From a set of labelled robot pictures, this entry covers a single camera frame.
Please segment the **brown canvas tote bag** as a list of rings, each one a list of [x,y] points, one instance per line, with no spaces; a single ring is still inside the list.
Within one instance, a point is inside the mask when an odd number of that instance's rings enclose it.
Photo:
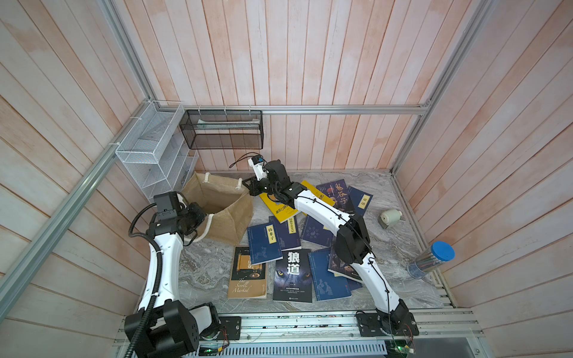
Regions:
[[[240,244],[254,212],[253,198],[241,178],[195,173],[182,192],[206,213],[197,229],[197,242],[207,239],[229,246]]]

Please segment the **purple book yellow label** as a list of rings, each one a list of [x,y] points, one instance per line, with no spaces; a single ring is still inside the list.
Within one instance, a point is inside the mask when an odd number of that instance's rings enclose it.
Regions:
[[[282,251],[298,250],[301,248],[301,239],[295,216],[283,223],[280,223],[274,216],[270,216],[269,222],[274,226],[275,234]]]

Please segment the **blue book Han Feizi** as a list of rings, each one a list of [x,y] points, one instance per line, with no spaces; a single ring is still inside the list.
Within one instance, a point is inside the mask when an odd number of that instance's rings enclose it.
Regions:
[[[283,258],[273,223],[247,228],[249,252],[253,265],[269,263]]]

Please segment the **brown book Scroll Marked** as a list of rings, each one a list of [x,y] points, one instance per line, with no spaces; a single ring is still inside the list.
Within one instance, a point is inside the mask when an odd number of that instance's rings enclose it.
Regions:
[[[263,299],[267,297],[267,265],[252,264],[249,247],[234,248],[228,285],[230,299]]]

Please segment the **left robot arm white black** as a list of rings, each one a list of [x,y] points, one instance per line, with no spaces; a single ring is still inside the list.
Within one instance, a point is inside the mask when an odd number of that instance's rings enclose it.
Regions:
[[[151,258],[146,288],[137,311],[125,319],[129,346],[126,357],[183,357],[200,348],[200,340],[222,333],[216,307],[210,302],[186,308],[178,293],[181,253],[195,241],[206,214],[178,191],[156,195],[146,210],[156,208],[149,228],[135,230],[138,213],[128,228],[131,238],[149,243]]]

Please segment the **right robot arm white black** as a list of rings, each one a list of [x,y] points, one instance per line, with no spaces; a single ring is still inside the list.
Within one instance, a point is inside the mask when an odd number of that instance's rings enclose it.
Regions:
[[[280,161],[268,162],[262,155],[251,156],[247,161],[255,173],[243,182],[250,195],[271,195],[277,203],[307,214],[335,235],[336,255],[358,273],[368,289],[381,331],[389,336],[419,335],[413,313],[378,267],[363,217],[337,210],[316,196],[309,186],[292,181]]]

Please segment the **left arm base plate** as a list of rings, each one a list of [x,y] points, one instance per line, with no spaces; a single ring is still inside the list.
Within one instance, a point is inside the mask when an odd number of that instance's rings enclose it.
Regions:
[[[208,334],[201,334],[201,341],[237,341],[240,339],[242,328],[242,318],[240,316],[221,316],[219,321],[219,329]]]

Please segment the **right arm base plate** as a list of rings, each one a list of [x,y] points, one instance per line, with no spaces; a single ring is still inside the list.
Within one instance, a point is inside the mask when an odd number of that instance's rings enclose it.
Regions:
[[[392,319],[386,313],[357,311],[355,318],[362,337],[415,337],[419,328],[412,313],[405,318]]]

